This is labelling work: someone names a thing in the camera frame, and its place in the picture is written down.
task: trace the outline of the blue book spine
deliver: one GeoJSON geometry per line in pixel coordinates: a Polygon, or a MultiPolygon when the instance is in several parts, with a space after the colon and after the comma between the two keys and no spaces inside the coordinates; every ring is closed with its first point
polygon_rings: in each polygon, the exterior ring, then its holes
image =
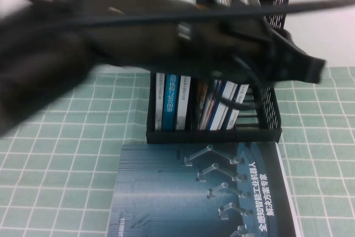
{"type": "Polygon", "coordinates": [[[174,129],[175,106],[178,95],[178,84],[178,76],[173,74],[168,74],[166,76],[162,130],[174,129]]]}
{"type": "MultiPolygon", "coordinates": [[[[217,83],[217,88],[218,88],[218,93],[219,94],[222,94],[223,93],[223,91],[224,91],[224,88],[226,87],[226,84],[227,84],[227,82],[218,82],[217,83]]],[[[215,102],[215,104],[214,104],[214,106],[213,106],[213,109],[212,109],[212,111],[211,111],[211,116],[210,116],[210,119],[209,119],[209,123],[207,124],[207,127],[206,127],[206,129],[207,130],[210,130],[211,129],[211,126],[212,126],[212,122],[213,122],[213,119],[215,118],[215,115],[216,115],[216,112],[217,112],[217,108],[218,108],[218,105],[219,105],[219,101],[218,100],[216,100],[216,102],[215,102]]]]}

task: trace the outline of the book spine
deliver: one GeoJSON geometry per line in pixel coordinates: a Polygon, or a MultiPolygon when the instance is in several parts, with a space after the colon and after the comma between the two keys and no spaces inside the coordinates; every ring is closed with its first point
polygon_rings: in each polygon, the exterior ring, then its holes
{"type": "MultiPolygon", "coordinates": [[[[227,82],[222,82],[222,81],[220,82],[220,88],[219,88],[219,93],[220,94],[221,93],[223,94],[223,92],[225,90],[225,87],[226,87],[226,84],[227,84],[227,82]]],[[[215,119],[216,119],[216,121],[218,120],[218,122],[221,119],[220,117],[219,117],[219,119],[216,117],[216,113],[217,113],[219,105],[220,105],[220,102],[215,99],[215,104],[214,104],[213,109],[211,111],[210,119],[209,119],[209,122],[208,122],[207,127],[206,127],[207,130],[211,130],[211,126],[213,124],[213,121],[215,121],[215,119]]]]}
{"type": "MultiPolygon", "coordinates": [[[[243,103],[244,97],[246,95],[246,91],[248,90],[249,85],[248,84],[243,84],[240,86],[238,96],[236,99],[236,103],[243,103]]],[[[233,109],[231,112],[231,116],[229,118],[228,124],[227,124],[227,130],[231,130],[234,128],[234,125],[237,121],[237,117],[239,114],[239,110],[233,109]]]]}
{"type": "MultiPolygon", "coordinates": [[[[230,98],[229,98],[230,101],[233,100],[233,97],[234,97],[234,94],[235,94],[237,88],[238,88],[238,84],[234,84],[233,90],[232,90],[230,98]]],[[[225,106],[224,111],[223,111],[223,115],[222,115],[222,118],[221,118],[221,121],[220,121],[220,124],[218,125],[218,130],[222,129],[222,126],[223,126],[223,123],[224,123],[224,121],[226,119],[228,110],[229,110],[229,108],[227,106],[225,106]]]]}
{"type": "Polygon", "coordinates": [[[197,99],[197,105],[196,105],[196,125],[199,129],[200,124],[201,124],[201,119],[202,119],[202,114],[205,108],[206,104],[206,96],[207,96],[207,83],[205,82],[200,82],[201,83],[201,94],[200,97],[197,99]]]}
{"type": "Polygon", "coordinates": [[[202,112],[202,116],[201,116],[201,121],[199,124],[199,130],[204,130],[204,126],[206,125],[206,117],[207,117],[207,113],[212,101],[212,94],[208,94],[208,85],[206,85],[206,97],[205,97],[205,101],[204,101],[204,109],[202,112]]]}
{"type": "Polygon", "coordinates": [[[177,102],[176,130],[184,130],[187,114],[187,104],[189,103],[191,77],[181,76],[179,100],[177,102]]]}
{"type": "MultiPolygon", "coordinates": [[[[235,84],[232,82],[223,82],[223,85],[221,88],[221,93],[222,93],[223,98],[230,99],[234,85],[235,84]]],[[[220,122],[222,120],[225,108],[226,108],[226,105],[224,105],[223,103],[220,103],[218,101],[218,103],[216,104],[216,107],[215,107],[216,113],[214,115],[213,122],[210,125],[210,130],[218,130],[218,127],[219,127],[220,122]]]]}
{"type": "Polygon", "coordinates": [[[165,95],[164,95],[164,112],[163,112],[163,130],[174,129],[174,117],[176,106],[176,95],[178,92],[177,84],[179,77],[173,74],[166,76],[165,95]]]}
{"type": "Polygon", "coordinates": [[[155,81],[155,130],[161,130],[163,122],[165,74],[157,73],[155,81]]]}
{"type": "MultiPolygon", "coordinates": [[[[221,88],[221,81],[220,80],[216,80],[215,81],[215,87],[216,87],[217,92],[219,93],[219,90],[221,88]]],[[[216,102],[216,99],[213,98],[212,94],[210,95],[210,97],[211,97],[211,102],[210,102],[209,108],[208,108],[207,113],[206,113],[206,118],[205,118],[205,121],[204,121],[204,125],[202,127],[203,130],[207,129],[207,125],[208,125],[208,123],[210,121],[211,114],[212,114],[212,111],[213,111],[213,107],[215,106],[215,102],[216,102]]]]}

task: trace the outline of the industrial robot cover illustration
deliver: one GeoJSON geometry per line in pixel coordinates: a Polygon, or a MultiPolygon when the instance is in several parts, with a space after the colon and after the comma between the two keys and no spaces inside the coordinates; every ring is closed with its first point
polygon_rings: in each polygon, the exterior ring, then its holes
{"type": "Polygon", "coordinates": [[[275,143],[124,145],[108,237],[298,237],[280,162],[275,143]]]}

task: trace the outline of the white wall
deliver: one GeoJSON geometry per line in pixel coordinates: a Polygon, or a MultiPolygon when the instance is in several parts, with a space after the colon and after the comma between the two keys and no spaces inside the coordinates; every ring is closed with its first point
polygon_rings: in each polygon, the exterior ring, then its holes
{"type": "Polygon", "coordinates": [[[355,66],[355,7],[289,15],[285,28],[302,50],[328,60],[330,67],[355,66]]]}
{"type": "MultiPolygon", "coordinates": [[[[25,4],[24,0],[0,0],[0,14],[11,13],[25,4]]],[[[285,27],[301,49],[328,60],[329,66],[355,65],[355,8],[288,16],[285,27]]],[[[117,70],[109,67],[99,71],[117,70]]]]}

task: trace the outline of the grid lines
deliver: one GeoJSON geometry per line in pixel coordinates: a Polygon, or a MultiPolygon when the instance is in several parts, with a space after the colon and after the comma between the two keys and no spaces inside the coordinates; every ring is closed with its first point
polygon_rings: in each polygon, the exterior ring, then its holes
{"type": "MultiPolygon", "coordinates": [[[[120,147],[145,142],[150,74],[98,74],[0,140],[0,236],[106,236],[120,147]]],[[[355,230],[355,68],[275,91],[304,237],[355,230]]]]}

